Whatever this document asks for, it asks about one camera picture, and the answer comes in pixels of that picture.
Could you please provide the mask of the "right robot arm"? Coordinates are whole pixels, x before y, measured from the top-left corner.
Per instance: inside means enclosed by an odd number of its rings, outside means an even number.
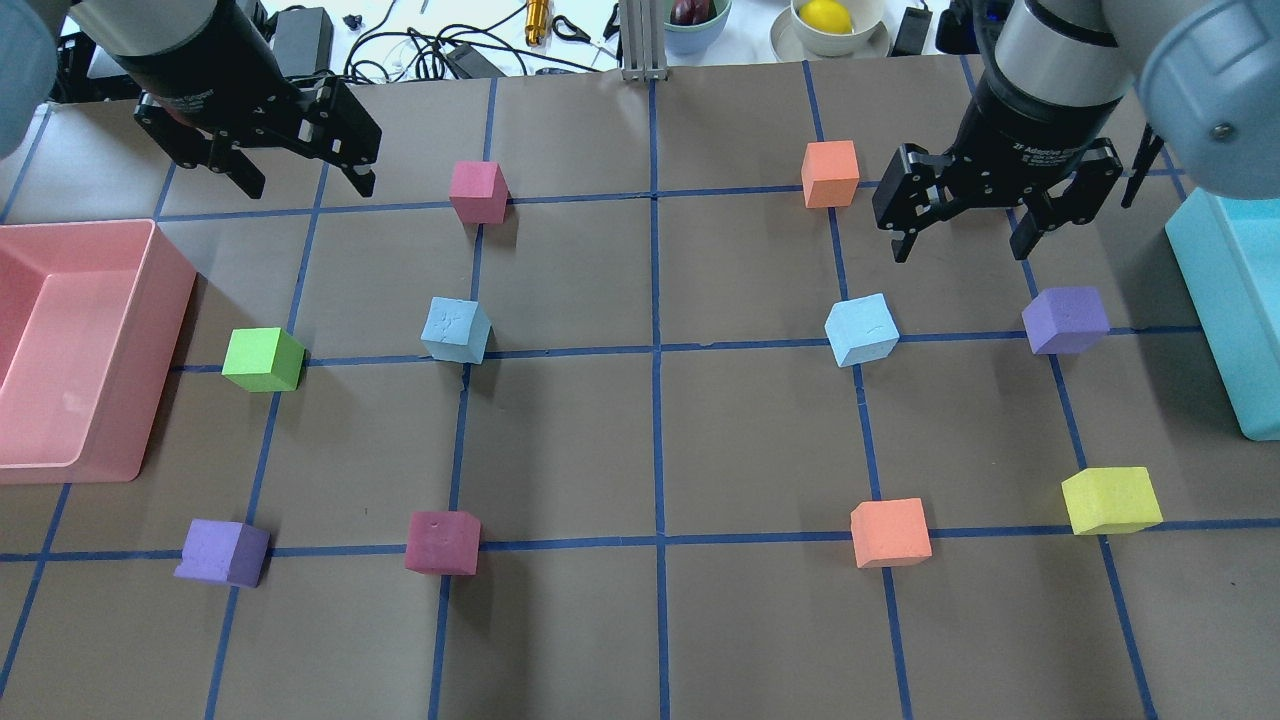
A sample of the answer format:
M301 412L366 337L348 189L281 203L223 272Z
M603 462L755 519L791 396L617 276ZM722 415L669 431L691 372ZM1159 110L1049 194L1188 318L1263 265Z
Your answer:
M998 28L975 9L986 68L955 141L901 145L873 193L895 261L972 209L1023 210L1018 260L1093 222L1124 168L1102 129L1129 92L1147 131L1128 193L1171 145L1211 193L1277 197L1277 23L1275 1L1015 1Z

